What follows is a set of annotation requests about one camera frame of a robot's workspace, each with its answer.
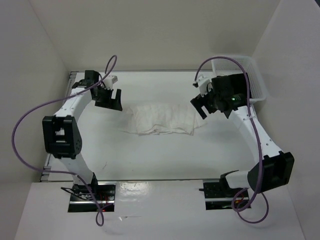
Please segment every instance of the white basket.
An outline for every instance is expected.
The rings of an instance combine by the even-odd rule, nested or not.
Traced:
[[[250,102],[255,103],[266,99],[267,90],[262,76],[257,67],[256,61],[250,56],[241,55],[220,55],[232,58],[239,62],[247,72],[250,82]],[[232,61],[227,59],[211,60],[212,71],[216,76],[232,75],[242,73],[241,69]]]

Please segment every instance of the white wall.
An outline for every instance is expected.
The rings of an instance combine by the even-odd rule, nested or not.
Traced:
[[[295,157],[288,185],[306,240],[319,239],[320,8],[282,0],[253,57],[270,96],[259,119]]]
[[[30,0],[71,70],[197,69],[251,55],[280,0]]]
[[[28,109],[64,95],[69,74],[28,0],[0,1],[0,33],[0,236],[11,240],[30,182],[39,180],[14,156],[11,132]],[[41,120],[57,107],[39,109],[18,129],[18,149],[35,166],[46,157]]]

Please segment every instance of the purple cable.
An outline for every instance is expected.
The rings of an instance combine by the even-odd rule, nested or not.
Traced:
[[[251,117],[251,109],[250,109],[250,84],[249,84],[249,79],[248,79],[248,76],[246,74],[246,71],[245,69],[243,68],[243,66],[241,66],[241,64],[239,62],[237,62],[236,60],[230,58],[230,57],[227,57],[227,56],[214,56],[214,57],[210,57],[208,59],[206,59],[203,63],[201,63],[201,65],[199,66],[198,70],[196,71],[196,74],[195,74],[195,77],[194,77],[194,81],[196,82],[197,81],[197,78],[198,78],[198,74],[201,70],[201,68],[203,67],[203,65],[205,65],[207,62],[211,61],[211,60],[214,60],[214,59],[226,59],[226,60],[229,60],[233,63],[235,63],[240,69],[241,71],[243,72],[244,74],[244,78],[245,78],[245,82],[246,82],[246,106],[248,108],[248,115],[249,117]],[[249,221],[249,220],[246,220],[244,219],[241,215],[240,215],[240,212],[246,210],[252,203],[253,201],[255,200],[258,192],[260,191],[261,189],[261,184],[262,184],[262,179],[263,179],[263,158],[262,158],[262,149],[261,149],[261,143],[260,143],[260,137],[259,137],[259,134],[258,134],[258,130],[257,130],[257,127],[256,127],[256,124],[254,122],[254,120],[252,118],[250,118],[250,121],[251,121],[251,124],[252,124],[252,127],[253,127],[253,131],[254,131],[254,134],[255,134],[255,137],[256,137],[256,142],[257,142],[257,146],[258,146],[258,153],[259,153],[259,171],[258,171],[258,177],[257,177],[257,183],[256,183],[256,187],[255,187],[255,191],[253,192],[253,195],[251,197],[251,199],[248,201],[248,203],[246,205],[244,205],[243,207],[241,208],[237,208],[235,207],[235,201],[237,199],[237,197],[242,194],[243,192],[245,192],[247,190],[247,188],[243,188],[242,190],[240,190],[238,193],[236,193],[232,199],[232,202],[231,202],[231,207],[234,211],[237,212],[238,216],[243,220],[245,221],[246,223],[249,223],[249,224],[258,224],[258,223],[261,223],[263,220],[266,219],[266,217],[268,216],[268,213],[269,213],[269,203],[268,203],[268,200],[266,198],[266,196],[264,195],[264,193],[262,192],[262,196],[265,200],[265,203],[266,203],[266,212],[265,212],[265,215],[258,221]]]
[[[110,70],[107,72],[107,69],[109,67],[109,64],[110,62],[112,61],[112,59],[114,59],[113,61],[113,64],[110,68]],[[78,177],[78,179],[80,179],[81,182],[83,182],[84,186],[86,187],[86,189],[88,190],[88,192],[90,193],[97,209],[98,209],[98,213],[96,214],[95,216],[95,222],[96,224],[99,226],[99,227],[102,227],[105,223],[105,218],[104,218],[104,214],[103,214],[103,211],[102,211],[102,208],[100,207],[99,203],[97,202],[97,199],[95,197],[95,195],[93,194],[93,192],[91,191],[91,188],[88,186],[88,184],[86,184],[85,180],[80,176],[78,175],[77,173],[75,172],[71,172],[71,171],[54,171],[54,170],[46,170],[46,169],[41,169],[41,168],[38,168],[38,167],[35,167],[35,166],[32,166],[30,165],[29,163],[27,163],[22,157],[21,155],[18,153],[18,150],[17,150],[17,147],[16,147],[16,142],[15,142],[15,137],[16,137],[16,131],[17,131],[17,128],[18,126],[20,125],[20,123],[23,121],[23,119],[28,116],[30,113],[32,113],[33,111],[39,109],[39,108],[42,108],[44,106],[47,106],[49,104],[53,104],[53,103],[56,103],[56,102],[59,102],[59,101],[63,101],[63,100],[68,100],[68,99],[72,99],[78,95],[81,95],[83,93],[85,93],[86,91],[89,91],[90,89],[98,86],[99,84],[102,83],[102,81],[111,73],[111,71],[114,69],[115,65],[116,65],[116,62],[117,62],[117,55],[113,55],[107,65],[106,65],[106,74],[104,75],[104,77],[102,77],[100,79],[100,81],[96,82],[94,85],[78,92],[77,94],[74,94],[74,95],[70,95],[70,96],[67,96],[67,97],[63,97],[63,98],[59,98],[59,99],[56,99],[56,100],[52,100],[52,101],[48,101],[48,102],[45,102],[45,103],[42,103],[38,106],[35,106],[34,108],[30,109],[29,111],[27,111],[25,114],[22,115],[22,117],[20,117],[20,119],[17,121],[17,123],[15,124],[14,128],[13,128],[13,131],[12,131],[12,135],[11,135],[11,145],[12,145],[12,148],[13,148],[13,151],[14,151],[14,154],[17,156],[17,158],[24,164],[26,165],[28,168],[34,170],[34,171],[38,171],[40,173],[56,173],[56,174],[70,174],[70,175],[76,175]],[[101,216],[101,223],[98,222],[98,216]]]

